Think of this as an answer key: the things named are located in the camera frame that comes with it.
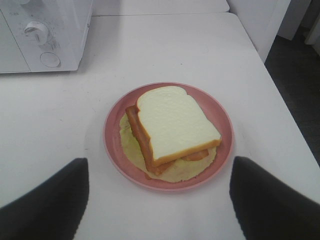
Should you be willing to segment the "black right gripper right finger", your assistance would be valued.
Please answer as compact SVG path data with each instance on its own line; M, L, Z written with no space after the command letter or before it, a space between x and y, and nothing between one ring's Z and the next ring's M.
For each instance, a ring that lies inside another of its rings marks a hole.
M320 205L250 158L233 161L229 195L247 240L318 240Z

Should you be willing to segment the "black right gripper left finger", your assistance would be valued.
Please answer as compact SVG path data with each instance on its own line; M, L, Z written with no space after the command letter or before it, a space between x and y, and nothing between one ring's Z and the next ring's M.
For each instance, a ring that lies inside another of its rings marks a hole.
M76 158L0 209L2 240L72 240L90 192L87 158Z

